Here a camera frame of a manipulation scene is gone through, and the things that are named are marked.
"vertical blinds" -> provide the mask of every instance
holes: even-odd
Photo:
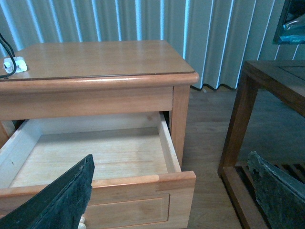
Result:
[[[201,88],[236,88],[245,60],[303,60],[272,39],[285,0],[0,0],[0,32],[15,50],[43,42],[167,40]],[[6,56],[0,48],[1,57]]]

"black cable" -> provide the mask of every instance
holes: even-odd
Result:
[[[0,33],[0,37],[1,37],[1,39],[8,45],[8,47],[10,48],[10,51],[11,51],[12,56],[15,57],[15,53],[14,53],[13,48],[12,48],[11,45],[4,39],[4,37],[2,36],[1,33]]]
[[[9,54],[10,58],[11,58],[11,61],[13,62],[13,65],[14,65],[14,69],[11,73],[9,74],[6,74],[6,75],[0,75],[0,78],[7,78],[13,74],[15,74],[16,70],[17,70],[17,65],[16,65],[16,62],[14,60],[14,56],[15,56],[15,53],[14,53],[14,50],[13,48],[10,46],[10,44],[3,38],[2,34],[0,33],[0,43],[1,45],[4,47],[5,51]]]

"laminate floor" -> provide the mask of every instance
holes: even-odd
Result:
[[[182,170],[197,176],[188,229],[241,229],[217,175],[236,91],[191,89]],[[244,138],[240,160],[251,150],[266,159],[305,155],[305,119],[275,96],[260,90]]]

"open drawer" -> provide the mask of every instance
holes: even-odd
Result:
[[[181,172],[158,112],[25,121],[0,150],[0,217],[88,154],[88,229],[187,227],[195,174]]]

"white adapter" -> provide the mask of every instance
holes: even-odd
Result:
[[[25,72],[28,69],[23,57],[21,56],[14,57],[14,60],[16,62],[16,67],[17,67],[16,73]],[[4,59],[3,69],[5,69],[7,73],[11,73],[14,70],[14,64],[13,61],[11,61],[11,58]]]

